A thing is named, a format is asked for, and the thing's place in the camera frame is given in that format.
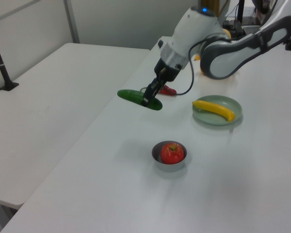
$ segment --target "white table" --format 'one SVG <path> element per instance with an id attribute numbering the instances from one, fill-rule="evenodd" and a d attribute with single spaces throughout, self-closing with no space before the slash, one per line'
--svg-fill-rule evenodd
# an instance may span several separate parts
<path id="1" fill-rule="evenodd" d="M 121 89 L 154 77 L 155 46 Z M 200 75 L 153 111 L 114 96 L 2 233 L 291 233 L 291 52 L 278 46 L 216 81 Z M 190 84 L 186 67 L 173 83 Z M 236 99 L 243 120 L 210 126 L 191 102 Z M 157 169 L 153 146 L 187 148 L 183 169 Z"/>
<path id="2" fill-rule="evenodd" d="M 0 204 L 20 208 L 148 53 L 66 44 L 0 91 Z"/>

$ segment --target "metal bowl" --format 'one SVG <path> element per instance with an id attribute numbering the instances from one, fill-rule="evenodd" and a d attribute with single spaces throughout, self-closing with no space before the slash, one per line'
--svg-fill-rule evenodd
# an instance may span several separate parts
<path id="1" fill-rule="evenodd" d="M 183 151 L 184 151 L 184 159 L 182 161 L 180 161 L 179 163 L 176 163 L 176 164 L 163 164 L 162 163 L 160 153 L 161 153 L 163 146 L 167 143 L 177 143 L 180 146 L 182 146 Z M 155 160 L 156 166 L 160 170 L 167 171 L 167 172 L 177 171 L 177 170 L 181 169 L 184 165 L 186 154 L 187 154 L 187 151 L 186 151 L 186 148 L 184 147 L 184 145 L 182 145 L 181 143 L 176 142 L 176 141 L 163 141 L 163 142 L 156 144 L 152 149 L 152 156 Z"/>

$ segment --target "red apple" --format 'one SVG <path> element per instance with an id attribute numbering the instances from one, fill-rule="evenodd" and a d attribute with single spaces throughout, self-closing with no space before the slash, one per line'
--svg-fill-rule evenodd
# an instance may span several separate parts
<path id="1" fill-rule="evenodd" d="M 164 164 L 176 164 L 184 159 L 184 150 L 178 143 L 167 143 L 161 150 L 161 161 Z"/>

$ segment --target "gray wall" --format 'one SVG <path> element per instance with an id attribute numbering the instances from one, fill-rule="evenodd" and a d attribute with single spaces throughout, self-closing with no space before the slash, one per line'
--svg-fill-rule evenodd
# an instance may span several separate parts
<path id="1" fill-rule="evenodd" d="M 151 49 L 199 0 L 68 0 L 81 43 Z"/>
<path id="2" fill-rule="evenodd" d="M 68 42 L 63 0 L 40 0 L 0 20 L 0 53 L 12 80 Z"/>

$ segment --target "yellow banana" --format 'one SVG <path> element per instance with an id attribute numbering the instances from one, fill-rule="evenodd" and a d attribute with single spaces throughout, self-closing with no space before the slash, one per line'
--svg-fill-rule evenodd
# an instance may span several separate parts
<path id="1" fill-rule="evenodd" d="M 234 112 L 222 105 L 203 101 L 203 100 L 195 100 L 192 102 L 192 104 L 193 106 L 197 108 L 204 109 L 204 110 L 222 115 L 227 119 L 228 122 L 231 122 L 235 119 Z"/>

